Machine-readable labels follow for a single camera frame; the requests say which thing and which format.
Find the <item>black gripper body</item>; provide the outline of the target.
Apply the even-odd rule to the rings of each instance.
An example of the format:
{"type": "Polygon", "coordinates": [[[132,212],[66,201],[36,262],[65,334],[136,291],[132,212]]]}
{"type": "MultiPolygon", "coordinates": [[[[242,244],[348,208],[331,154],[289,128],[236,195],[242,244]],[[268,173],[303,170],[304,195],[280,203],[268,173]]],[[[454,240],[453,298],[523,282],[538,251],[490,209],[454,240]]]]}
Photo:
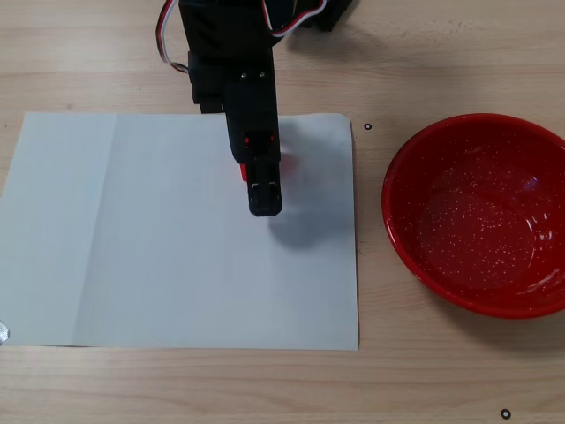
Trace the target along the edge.
{"type": "Polygon", "coordinates": [[[200,111],[224,112],[224,89],[232,81],[271,80],[273,47],[261,1],[181,1],[189,45],[193,102],[200,111]]]}

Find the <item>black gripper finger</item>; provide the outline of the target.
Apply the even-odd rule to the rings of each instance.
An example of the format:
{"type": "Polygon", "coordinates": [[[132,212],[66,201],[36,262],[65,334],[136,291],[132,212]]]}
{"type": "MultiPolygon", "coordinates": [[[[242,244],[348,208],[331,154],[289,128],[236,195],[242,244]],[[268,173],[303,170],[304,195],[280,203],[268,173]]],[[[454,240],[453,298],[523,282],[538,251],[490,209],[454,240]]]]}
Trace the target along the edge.
{"type": "Polygon", "coordinates": [[[250,212],[276,216],[283,209],[281,149],[275,86],[230,83],[224,90],[230,148],[247,184],[250,212]]]}

